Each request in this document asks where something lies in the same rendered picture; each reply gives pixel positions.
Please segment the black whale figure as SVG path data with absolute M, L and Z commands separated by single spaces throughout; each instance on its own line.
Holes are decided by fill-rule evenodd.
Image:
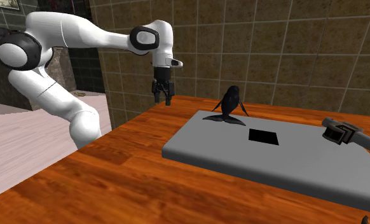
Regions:
M 231 112 L 236 109 L 240 105 L 242 111 L 247 115 L 247 111 L 244 108 L 241 100 L 240 100 L 240 89 L 236 85 L 230 86 L 226 93 L 224 94 L 223 98 L 221 101 L 217 104 L 217 106 L 213 109 L 217 109 L 218 107 L 221 107 L 222 113 L 220 115 L 211 115 L 203 118 L 204 120 L 212 120 L 215 122 L 226 122 L 226 123 L 231 123 L 231 124 L 237 124 L 237 125 L 243 125 L 245 124 L 232 116 L 230 116 Z

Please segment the framed wall picture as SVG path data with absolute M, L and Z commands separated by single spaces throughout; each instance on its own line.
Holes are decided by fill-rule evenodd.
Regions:
M 18 0 L 0 0 L 0 8 L 19 10 Z

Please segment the grey kitchen tool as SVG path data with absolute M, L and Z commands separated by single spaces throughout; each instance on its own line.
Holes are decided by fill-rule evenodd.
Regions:
M 342 143 L 355 143 L 370 151 L 370 136 L 364 133 L 364 130 L 351 123 L 338 122 L 332 118 L 325 118 L 322 126 L 326 128 L 322 137 L 338 145 Z

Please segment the grey flat board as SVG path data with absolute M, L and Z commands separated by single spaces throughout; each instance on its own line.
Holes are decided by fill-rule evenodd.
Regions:
M 162 157 L 370 212 L 370 153 L 338 145 L 311 125 L 199 110 L 163 146 Z

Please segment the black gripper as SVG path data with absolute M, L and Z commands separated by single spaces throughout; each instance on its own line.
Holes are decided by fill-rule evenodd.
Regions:
M 160 102 L 160 92 L 165 93 L 165 105 L 170 106 L 173 94 L 175 94 L 175 85 L 171 79 L 171 68 L 169 67 L 155 67 L 154 81 L 152 84 L 152 93 L 154 95 L 154 102 Z

